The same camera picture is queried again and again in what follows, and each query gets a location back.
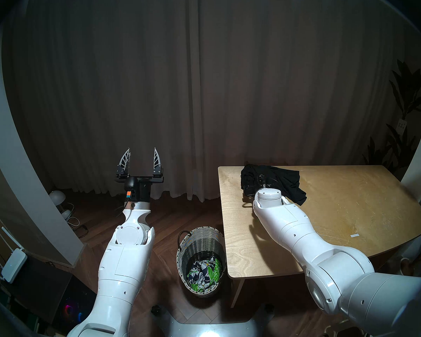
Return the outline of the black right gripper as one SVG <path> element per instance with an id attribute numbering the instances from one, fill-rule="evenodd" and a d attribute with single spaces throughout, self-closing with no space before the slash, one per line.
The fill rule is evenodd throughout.
<path id="1" fill-rule="evenodd" d="M 265 176 L 245 176 L 245 196 L 255 196 L 258 190 L 265 187 Z"/>

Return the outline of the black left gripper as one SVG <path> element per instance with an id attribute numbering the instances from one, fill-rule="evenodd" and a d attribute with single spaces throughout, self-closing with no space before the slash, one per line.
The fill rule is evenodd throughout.
<path id="1" fill-rule="evenodd" d="M 130 176 L 128 173 L 130 162 L 130 148 L 122 155 L 116 170 L 116 182 L 124 183 L 127 202 L 150 202 L 151 186 L 154 183 L 163 183 L 163 167 L 159 153 L 154 148 L 153 176 Z"/>

